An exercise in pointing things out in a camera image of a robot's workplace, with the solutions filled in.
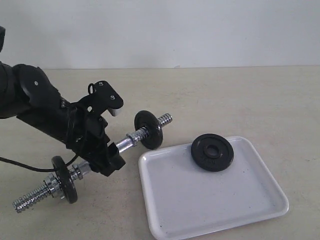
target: weight plate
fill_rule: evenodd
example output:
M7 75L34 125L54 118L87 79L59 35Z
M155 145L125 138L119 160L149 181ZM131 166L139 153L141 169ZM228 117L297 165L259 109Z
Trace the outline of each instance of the weight plate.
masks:
M207 133L193 141L191 155L202 169L219 172L230 166L234 159L234 150L222 136Z
M71 175L64 160L61 156L54 156L51 159L51 162L54 168L59 168L59 170L55 173L61 182L60 187L65 198L70 204L75 203L78 200L78 194L74 185L74 181L71 179Z
M149 136L141 141L147 149L157 149L161 146L164 136L158 119L149 111L139 111L134 118L135 130L146 127L149 131Z

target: rectangular tray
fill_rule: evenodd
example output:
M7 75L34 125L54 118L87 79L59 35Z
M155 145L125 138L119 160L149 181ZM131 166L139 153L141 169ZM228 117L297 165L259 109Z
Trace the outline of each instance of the rectangular tray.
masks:
M232 164L200 168L191 143L146 152L139 171L150 231L157 240L181 240L284 215L289 201L245 138L226 138Z

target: white wall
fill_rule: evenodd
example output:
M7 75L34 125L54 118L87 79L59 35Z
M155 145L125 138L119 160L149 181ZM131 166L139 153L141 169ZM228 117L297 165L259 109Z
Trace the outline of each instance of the white wall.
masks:
M320 0L0 0L0 25L12 65L320 65Z

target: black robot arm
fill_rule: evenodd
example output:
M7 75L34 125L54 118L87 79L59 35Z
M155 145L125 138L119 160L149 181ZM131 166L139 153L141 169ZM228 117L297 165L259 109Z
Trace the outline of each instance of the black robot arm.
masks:
M5 29L0 27L0 51ZM0 118L16 116L28 125L64 143L90 163L94 172L109 176L125 161L105 133L108 110L116 116L122 98L106 82L88 86L88 95L68 102L39 68L25 64L13 67L0 62Z

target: beige table surface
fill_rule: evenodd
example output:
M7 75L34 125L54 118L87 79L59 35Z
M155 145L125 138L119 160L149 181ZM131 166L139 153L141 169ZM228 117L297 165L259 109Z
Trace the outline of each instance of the beige table surface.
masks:
M320 239L320 66L198 69L47 70L69 101L89 83L107 80L124 99L122 113L104 117L112 141L134 130L139 110L171 113L162 147L192 142L204 133L243 136L260 153L287 195L286 215L199 240ZM62 143L15 118L0 121L0 156L42 168L51 157L73 154ZM0 163L1 240L152 240L138 158L142 145L122 156L110 177L90 173L75 183L78 201L48 198L17 214L12 201L47 175Z

